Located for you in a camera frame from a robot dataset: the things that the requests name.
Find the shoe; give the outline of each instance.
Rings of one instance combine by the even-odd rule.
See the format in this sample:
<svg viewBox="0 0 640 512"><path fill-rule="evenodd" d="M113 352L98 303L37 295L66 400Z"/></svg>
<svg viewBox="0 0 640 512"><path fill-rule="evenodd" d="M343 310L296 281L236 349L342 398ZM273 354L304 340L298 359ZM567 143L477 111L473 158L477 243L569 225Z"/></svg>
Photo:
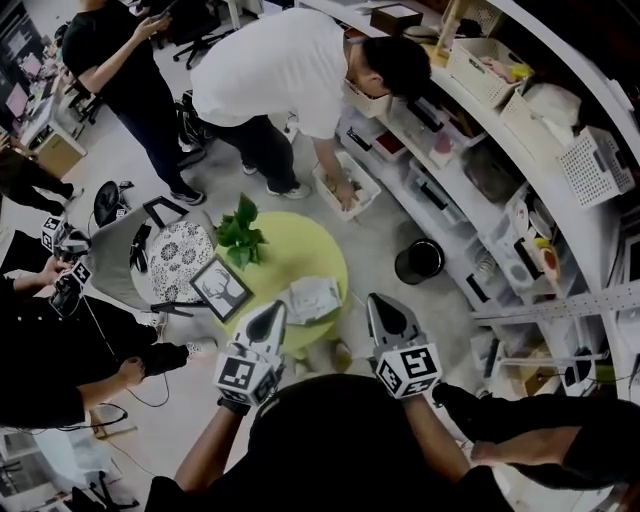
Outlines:
<svg viewBox="0 0 640 512"><path fill-rule="evenodd" d="M184 169L185 167L189 167L190 165L198 163L205 156L207 156L207 152L202 148L183 151L180 160L178 160L178 168Z"/></svg>
<svg viewBox="0 0 640 512"><path fill-rule="evenodd" d="M185 347L189 350L189 357L187 361L194 359L207 359L214 356L218 352L218 346L216 340L213 338L211 341L188 341Z"/></svg>
<svg viewBox="0 0 640 512"><path fill-rule="evenodd" d="M289 192L274 192L267 185L267 193L272 196L284 196L289 199L304 199L309 194L311 194L311 187L309 185L305 185L304 183L300 183L296 188L292 188Z"/></svg>
<svg viewBox="0 0 640 512"><path fill-rule="evenodd" d="M140 325L153 327L158 333L158 338L160 338L160 336L162 335L162 331L167 325L168 320L169 315L167 315L165 312L154 313L152 311L142 311L136 315L136 321Z"/></svg>
<svg viewBox="0 0 640 512"><path fill-rule="evenodd" d="M258 168L247 167L246 165L242 164L242 172L245 173L247 176L253 176L255 173L258 172Z"/></svg>
<svg viewBox="0 0 640 512"><path fill-rule="evenodd" d="M171 192L171 197L177 201L187 203L189 206L197 206L207 200L207 196L202 192L196 192L194 190L193 193L196 194L196 197L187 196L185 194L176 194L175 192Z"/></svg>

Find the black trash can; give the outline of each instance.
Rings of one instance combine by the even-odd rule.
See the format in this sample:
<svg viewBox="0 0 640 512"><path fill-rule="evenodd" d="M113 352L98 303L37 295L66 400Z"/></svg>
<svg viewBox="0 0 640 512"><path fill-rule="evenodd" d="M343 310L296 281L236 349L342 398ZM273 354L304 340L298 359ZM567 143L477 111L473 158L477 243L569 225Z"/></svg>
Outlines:
<svg viewBox="0 0 640 512"><path fill-rule="evenodd" d="M396 257L396 275L406 284L419 284L444 268L444 251L429 238L413 242Z"/></svg>

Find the computer monitor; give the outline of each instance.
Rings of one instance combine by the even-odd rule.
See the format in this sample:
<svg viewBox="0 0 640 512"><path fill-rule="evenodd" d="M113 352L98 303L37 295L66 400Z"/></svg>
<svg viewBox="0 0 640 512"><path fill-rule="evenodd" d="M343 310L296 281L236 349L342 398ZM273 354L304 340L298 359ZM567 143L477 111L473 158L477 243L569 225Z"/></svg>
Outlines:
<svg viewBox="0 0 640 512"><path fill-rule="evenodd" d="M27 103L29 103L29 95L24 92L24 89L20 87L20 84L16 84L13 91L11 91L11 94L9 94L9 97L7 98L7 107L9 107L9 110L11 110L11 113L14 116L20 117L24 114L24 111L27 108Z"/></svg>

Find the black cable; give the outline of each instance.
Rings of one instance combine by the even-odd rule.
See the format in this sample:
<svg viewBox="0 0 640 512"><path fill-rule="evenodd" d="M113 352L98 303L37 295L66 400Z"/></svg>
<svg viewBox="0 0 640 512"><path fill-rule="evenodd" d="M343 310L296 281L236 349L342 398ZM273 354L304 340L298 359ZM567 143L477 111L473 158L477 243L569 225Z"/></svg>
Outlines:
<svg viewBox="0 0 640 512"><path fill-rule="evenodd" d="M167 374L166 374L166 373L163 373L162 375L163 375L163 377L164 377L164 385L165 385L165 387L167 388L167 398L165 398L165 399L164 399L164 402L162 402L162 403L160 403L160 404L157 404L157 405L149 404L149 403L145 402L144 400L140 399L139 397L137 397L137 396L136 396L136 394L135 394L133 391L131 391L130 389L127 389L127 391L128 391L129 393L131 393L131 396L133 396L133 398L135 398L138 402L143 403L143 404L144 404L144 405L146 405L147 407L152 407L152 408L154 408L154 409L157 409L157 408L159 408L159 407L162 407L163 405L166 405L166 403L169 401L169 398L171 398L171 391L169 390L169 380L167 379Z"/></svg>

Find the wall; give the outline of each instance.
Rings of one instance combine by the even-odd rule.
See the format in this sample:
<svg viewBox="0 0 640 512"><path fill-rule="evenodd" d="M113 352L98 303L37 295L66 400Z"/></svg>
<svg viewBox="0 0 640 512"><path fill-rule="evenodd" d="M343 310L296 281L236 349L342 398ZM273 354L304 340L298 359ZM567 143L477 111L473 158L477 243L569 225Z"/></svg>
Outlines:
<svg viewBox="0 0 640 512"><path fill-rule="evenodd" d="M51 39L60 25L71 21L78 9L76 0L23 0L22 3L40 35Z"/></svg>

